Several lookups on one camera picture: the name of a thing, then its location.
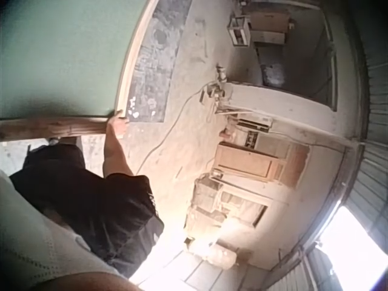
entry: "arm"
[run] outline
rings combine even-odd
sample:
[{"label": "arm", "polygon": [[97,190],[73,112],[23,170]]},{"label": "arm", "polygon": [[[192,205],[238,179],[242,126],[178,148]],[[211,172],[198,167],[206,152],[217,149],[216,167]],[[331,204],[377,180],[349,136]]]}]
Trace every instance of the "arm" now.
[{"label": "arm", "polygon": [[117,139],[117,136],[125,133],[129,123],[128,119],[120,118],[120,114],[121,112],[118,112],[107,122],[104,144],[104,163],[102,165],[102,172],[104,173],[105,178],[114,173],[133,176],[133,173],[127,164],[121,144]]}]

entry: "black shirt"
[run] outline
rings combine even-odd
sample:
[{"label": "black shirt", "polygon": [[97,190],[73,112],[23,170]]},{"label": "black shirt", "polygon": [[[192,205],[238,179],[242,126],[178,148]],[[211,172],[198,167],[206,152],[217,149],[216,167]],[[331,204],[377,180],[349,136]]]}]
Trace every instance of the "black shirt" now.
[{"label": "black shirt", "polygon": [[147,258],[163,231],[146,176],[117,173],[102,178],[51,160],[10,178],[30,204],[40,212],[56,210],[93,253],[126,277]]}]

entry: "white cloth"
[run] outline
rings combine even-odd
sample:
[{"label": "white cloth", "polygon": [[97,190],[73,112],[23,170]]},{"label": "white cloth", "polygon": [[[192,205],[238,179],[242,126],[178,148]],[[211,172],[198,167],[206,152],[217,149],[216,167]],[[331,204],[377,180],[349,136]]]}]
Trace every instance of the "white cloth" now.
[{"label": "white cloth", "polygon": [[77,273],[120,276],[116,269],[90,252],[82,237],[57,225],[29,204],[1,170],[0,267],[22,289]]}]

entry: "gray mat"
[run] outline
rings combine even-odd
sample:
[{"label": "gray mat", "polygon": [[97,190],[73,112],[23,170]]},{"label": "gray mat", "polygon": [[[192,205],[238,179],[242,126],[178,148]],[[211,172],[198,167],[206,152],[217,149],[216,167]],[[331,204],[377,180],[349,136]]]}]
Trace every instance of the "gray mat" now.
[{"label": "gray mat", "polygon": [[179,43],[192,0],[159,0],[136,61],[127,116],[163,122]]}]

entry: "hand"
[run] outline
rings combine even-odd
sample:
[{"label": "hand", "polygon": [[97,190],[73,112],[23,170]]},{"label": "hand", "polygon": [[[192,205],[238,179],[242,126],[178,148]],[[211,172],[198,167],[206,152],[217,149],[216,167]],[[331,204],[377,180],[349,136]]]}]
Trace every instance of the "hand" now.
[{"label": "hand", "polygon": [[113,129],[116,137],[124,136],[127,131],[129,119],[126,117],[120,117],[122,115],[122,110],[119,110],[115,113],[114,116],[108,119],[107,121],[107,129],[110,127]]}]

